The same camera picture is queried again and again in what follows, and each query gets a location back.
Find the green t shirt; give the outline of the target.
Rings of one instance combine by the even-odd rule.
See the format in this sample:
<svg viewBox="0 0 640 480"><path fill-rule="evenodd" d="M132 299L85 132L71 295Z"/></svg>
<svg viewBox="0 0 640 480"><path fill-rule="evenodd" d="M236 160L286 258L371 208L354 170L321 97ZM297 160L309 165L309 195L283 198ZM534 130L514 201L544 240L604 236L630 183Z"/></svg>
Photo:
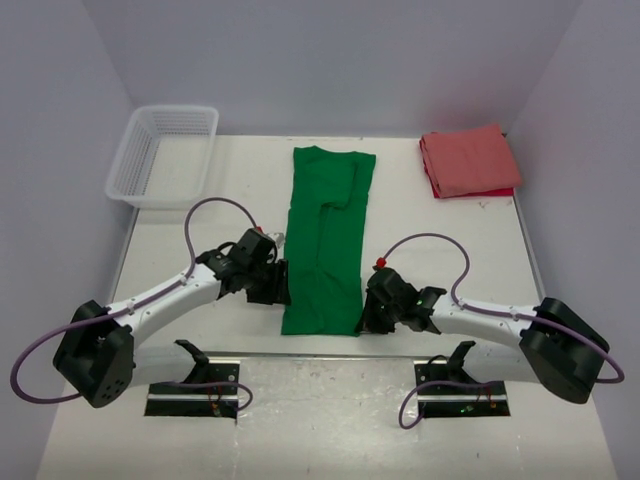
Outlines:
<svg viewBox="0 0 640 480"><path fill-rule="evenodd" d="M363 238L376 157L296 147L293 166L284 247L291 304L281 333L355 336L363 310Z"/></svg>

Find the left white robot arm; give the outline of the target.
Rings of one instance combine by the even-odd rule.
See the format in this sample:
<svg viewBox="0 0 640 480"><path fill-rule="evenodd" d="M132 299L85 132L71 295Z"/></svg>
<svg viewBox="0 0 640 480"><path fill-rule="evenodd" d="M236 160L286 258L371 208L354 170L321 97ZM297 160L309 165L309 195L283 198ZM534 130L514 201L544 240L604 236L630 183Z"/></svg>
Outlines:
<svg viewBox="0 0 640 480"><path fill-rule="evenodd" d="M236 387L214 376L209 357L188 340L164 348L145 343L187 313L240 291L250 303L289 304L288 263L277 256L283 244L283 234L251 228L237 242L193 256L185 271L140 298L81 305L54 355L54 368L94 408L138 385L187 393Z"/></svg>

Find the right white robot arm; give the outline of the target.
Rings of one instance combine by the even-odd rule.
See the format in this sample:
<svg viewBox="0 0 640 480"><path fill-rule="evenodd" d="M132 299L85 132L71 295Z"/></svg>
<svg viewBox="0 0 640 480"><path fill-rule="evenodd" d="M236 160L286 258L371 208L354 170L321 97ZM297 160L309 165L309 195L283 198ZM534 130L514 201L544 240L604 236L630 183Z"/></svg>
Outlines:
<svg viewBox="0 0 640 480"><path fill-rule="evenodd" d="M472 306L443 288L416 289L395 270L366 285L358 333L388 334L402 324L419 333L461 335L435 378L456 392L493 381L539 383L556 397L584 404L609 350L607 342L563 302L534 307Z"/></svg>

